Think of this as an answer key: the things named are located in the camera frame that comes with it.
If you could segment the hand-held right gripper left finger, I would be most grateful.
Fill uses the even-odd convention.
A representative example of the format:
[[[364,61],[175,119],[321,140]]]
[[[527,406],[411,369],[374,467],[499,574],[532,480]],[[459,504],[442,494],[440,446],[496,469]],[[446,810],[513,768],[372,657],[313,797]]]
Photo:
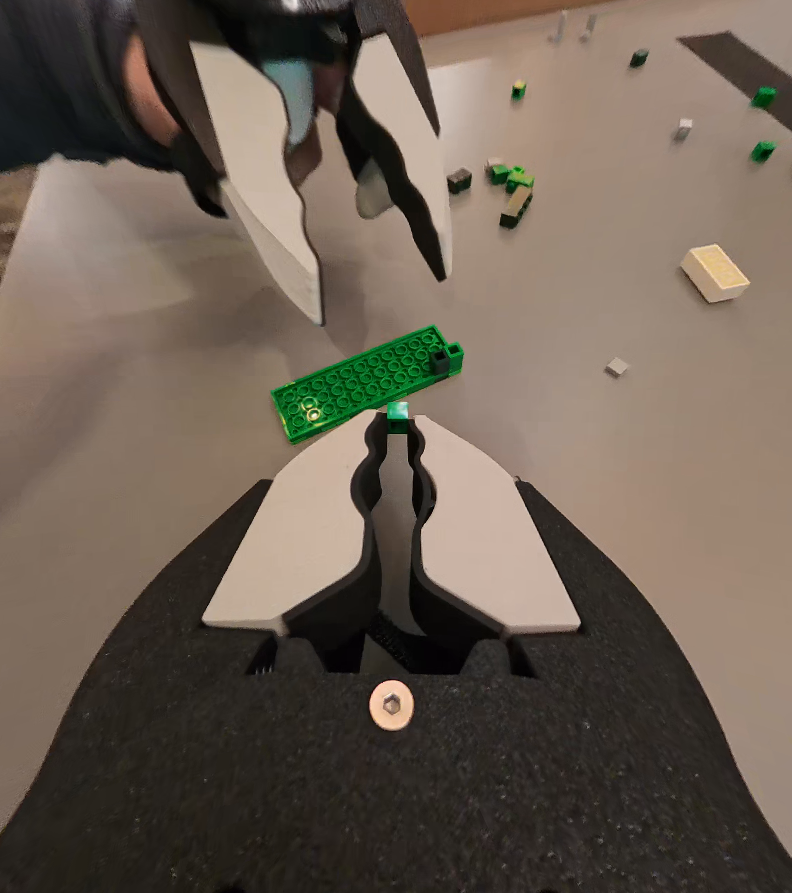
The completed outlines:
[[[379,610],[372,512],[387,418],[369,410],[305,448],[274,478],[203,615],[211,628],[307,640],[353,673]]]

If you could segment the black strip mat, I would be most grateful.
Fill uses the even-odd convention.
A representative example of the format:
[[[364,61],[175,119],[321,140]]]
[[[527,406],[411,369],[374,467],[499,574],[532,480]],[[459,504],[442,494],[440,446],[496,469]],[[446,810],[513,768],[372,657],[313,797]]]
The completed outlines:
[[[792,76],[731,31],[677,39],[749,100],[759,86],[776,87],[776,100],[765,109],[792,133]]]

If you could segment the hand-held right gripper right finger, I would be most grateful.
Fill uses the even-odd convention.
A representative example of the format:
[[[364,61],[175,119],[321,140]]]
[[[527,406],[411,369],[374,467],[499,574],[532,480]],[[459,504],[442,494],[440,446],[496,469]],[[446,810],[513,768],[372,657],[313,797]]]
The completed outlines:
[[[408,602],[423,633],[406,646],[406,667],[457,674],[482,642],[513,653],[523,637],[579,635],[580,615],[514,476],[426,415],[406,438]]]

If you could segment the cream building brick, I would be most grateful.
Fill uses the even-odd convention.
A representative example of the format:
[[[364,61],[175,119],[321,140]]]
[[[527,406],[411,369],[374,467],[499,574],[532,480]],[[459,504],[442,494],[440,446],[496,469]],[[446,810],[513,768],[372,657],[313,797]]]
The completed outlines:
[[[741,296],[750,281],[717,244],[693,247],[684,255],[680,269],[710,305]]]

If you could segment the green building baseplate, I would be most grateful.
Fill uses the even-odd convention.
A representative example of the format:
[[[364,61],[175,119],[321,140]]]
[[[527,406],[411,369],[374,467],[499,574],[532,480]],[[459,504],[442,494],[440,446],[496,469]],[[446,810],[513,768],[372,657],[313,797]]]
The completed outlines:
[[[274,388],[271,398],[287,440],[299,444],[456,376],[435,377],[429,360],[455,342],[430,325]]]

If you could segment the person's left hand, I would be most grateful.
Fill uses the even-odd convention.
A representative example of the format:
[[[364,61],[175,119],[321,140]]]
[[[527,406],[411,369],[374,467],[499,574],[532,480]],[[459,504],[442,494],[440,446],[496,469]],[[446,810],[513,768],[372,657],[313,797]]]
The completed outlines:
[[[156,89],[144,43],[137,31],[128,39],[122,79],[127,102],[139,126],[157,145],[169,148],[179,133],[179,126]]]

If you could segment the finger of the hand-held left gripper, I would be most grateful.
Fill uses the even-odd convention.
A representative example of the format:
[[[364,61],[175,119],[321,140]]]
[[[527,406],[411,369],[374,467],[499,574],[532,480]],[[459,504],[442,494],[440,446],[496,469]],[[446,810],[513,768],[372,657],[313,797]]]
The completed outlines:
[[[359,216],[390,208],[406,219],[437,281],[452,273],[453,233],[439,135],[387,34],[364,39],[345,83],[337,124],[366,160],[356,174]]]
[[[190,42],[190,51],[222,155],[223,206],[278,289],[323,326],[319,262],[286,164],[291,136],[305,138],[313,125],[311,66],[291,59],[256,68],[223,44],[199,40]]]

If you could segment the person's left forearm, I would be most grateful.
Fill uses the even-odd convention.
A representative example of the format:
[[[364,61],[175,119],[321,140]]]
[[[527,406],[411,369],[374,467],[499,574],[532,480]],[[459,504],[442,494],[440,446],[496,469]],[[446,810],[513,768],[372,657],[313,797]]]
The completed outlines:
[[[0,1],[0,172],[54,154],[164,169],[123,78],[134,2]]]

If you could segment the long dark green brick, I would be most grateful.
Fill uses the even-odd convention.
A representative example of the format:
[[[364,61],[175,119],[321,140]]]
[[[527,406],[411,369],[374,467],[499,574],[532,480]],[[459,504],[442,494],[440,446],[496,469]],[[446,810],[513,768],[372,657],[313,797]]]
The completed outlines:
[[[509,195],[506,207],[500,215],[499,226],[503,229],[515,229],[524,217],[532,198],[531,187],[517,186]]]

